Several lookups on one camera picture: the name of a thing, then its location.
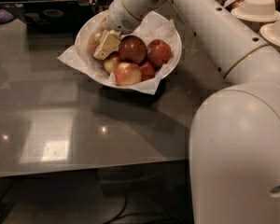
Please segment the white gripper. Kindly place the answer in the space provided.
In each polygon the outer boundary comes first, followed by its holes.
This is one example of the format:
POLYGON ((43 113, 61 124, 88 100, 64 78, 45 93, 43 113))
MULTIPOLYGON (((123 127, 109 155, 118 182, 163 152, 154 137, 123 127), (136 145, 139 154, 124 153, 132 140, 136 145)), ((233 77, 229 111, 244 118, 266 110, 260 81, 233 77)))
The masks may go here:
POLYGON ((140 0, 114 0, 107 13, 108 24, 114 30, 104 30, 93 57, 104 60, 112 52, 117 51, 121 34, 132 33, 141 24, 143 12, 144 7, 140 0))

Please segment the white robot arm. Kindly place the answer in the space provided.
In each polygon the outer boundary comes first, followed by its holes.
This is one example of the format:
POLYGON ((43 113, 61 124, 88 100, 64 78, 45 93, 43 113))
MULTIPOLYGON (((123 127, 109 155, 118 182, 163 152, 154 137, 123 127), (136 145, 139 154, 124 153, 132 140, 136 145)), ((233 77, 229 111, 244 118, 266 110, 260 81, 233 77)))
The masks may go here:
POLYGON ((215 0, 114 0, 108 24, 129 34, 164 2, 229 85, 191 125, 194 224, 280 224, 280 53, 215 0))

